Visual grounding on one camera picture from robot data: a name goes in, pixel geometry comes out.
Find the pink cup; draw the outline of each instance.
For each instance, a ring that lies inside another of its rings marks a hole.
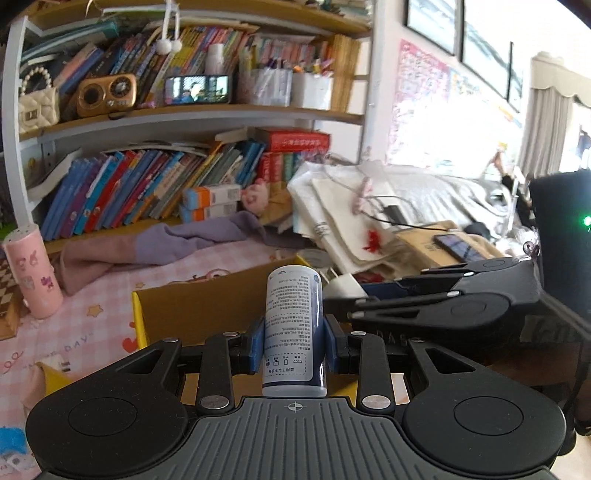
[[[31,315],[45,319],[57,312],[64,297],[49,263],[39,227],[31,223],[13,230],[4,239],[2,248]]]

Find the smartphone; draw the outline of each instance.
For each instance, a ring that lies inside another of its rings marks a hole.
[[[478,250],[453,233],[435,235],[433,241],[460,262],[486,260]]]
[[[164,103],[185,105],[195,103],[229,103],[228,75],[188,75],[170,77],[164,83]]]

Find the pearl handbag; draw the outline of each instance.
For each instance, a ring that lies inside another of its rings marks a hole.
[[[46,88],[26,93],[31,77],[43,75]],[[60,103],[57,88],[51,86],[51,76],[44,67],[35,67],[22,81],[18,98],[18,132],[20,134],[55,125],[60,121]]]

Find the wall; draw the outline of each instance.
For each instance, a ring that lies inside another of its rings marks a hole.
[[[398,51],[402,39],[414,43],[420,49],[436,56],[451,68],[467,76],[479,85],[486,94],[495,97],[499,104],[503,100],[498,94],[480,82],[468,69],[433,43],[404,27],[404,0],[377,0],[384,2],[383,22],[384,41],[381,54],[374,61],[380,62],[381,75],[378,79],[378,101],[375,104],[375,124],[369,142],[372,146],[372,159],[383,160],[388,148],[392,106],[396,89],[398,70]],[[508,40],[515,42],[521,55],[530,58],[541,50],[554,56],[565,58],[566,66],[586,76],[591,76],[591,31],[557,0],[496,0],[488,3],[490,9],[482,11],[488,21],[488,28],[502,29]],[[361,55],[358,73],[365,74],[369,49]],[[529,68],[524,73],[524,85],[529,85]],[[515,113],[523,124],[528,100],[528,88],[524,88],[521,113]],[[357,87],[349,107],[351,113],[363,112],[365,89]],[[333,135],[333,150],[349,158],[355,158],[360,139],[360,130],[352,125],[324,122],[322,128]]]

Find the screw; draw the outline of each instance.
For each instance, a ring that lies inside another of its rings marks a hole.
[[[388,408],[392,402],[388,397],[384,397],[383,395],[368,395],[361,403],[366,408],[371,408],[372,410],[383,410]]]
[[[221,410],[226,408],[230,401],[223,395],[208,395],[201,399],[201,406],[208,410]]]

